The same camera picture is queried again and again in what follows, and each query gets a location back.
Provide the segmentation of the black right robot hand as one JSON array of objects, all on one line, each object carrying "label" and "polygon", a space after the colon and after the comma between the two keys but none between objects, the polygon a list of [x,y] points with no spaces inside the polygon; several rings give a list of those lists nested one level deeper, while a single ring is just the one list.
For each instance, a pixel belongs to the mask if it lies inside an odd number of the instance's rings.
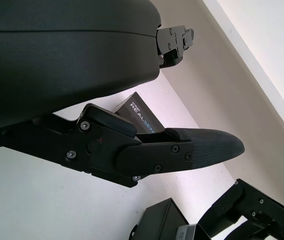
[{"label": "black right robot hand", "polygon": [[284,206],[241,179],[212,204],[198,224],[212,238],[241,217],[246,221],[227,235],[228,240],[284,240]]}]

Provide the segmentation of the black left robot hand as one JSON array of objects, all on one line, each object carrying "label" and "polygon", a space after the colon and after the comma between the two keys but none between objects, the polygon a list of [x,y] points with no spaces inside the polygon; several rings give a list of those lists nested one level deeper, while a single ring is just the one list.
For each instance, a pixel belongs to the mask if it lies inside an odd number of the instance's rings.
[{"label": "black left robot hand", "polygon": [[162,28],[148,0],[0,0],[0,147],[129,188],[243,154],[220,130],[138,134],[90,103],[76,120],[56,115],[155,80],[193,39],[183,25]]}]

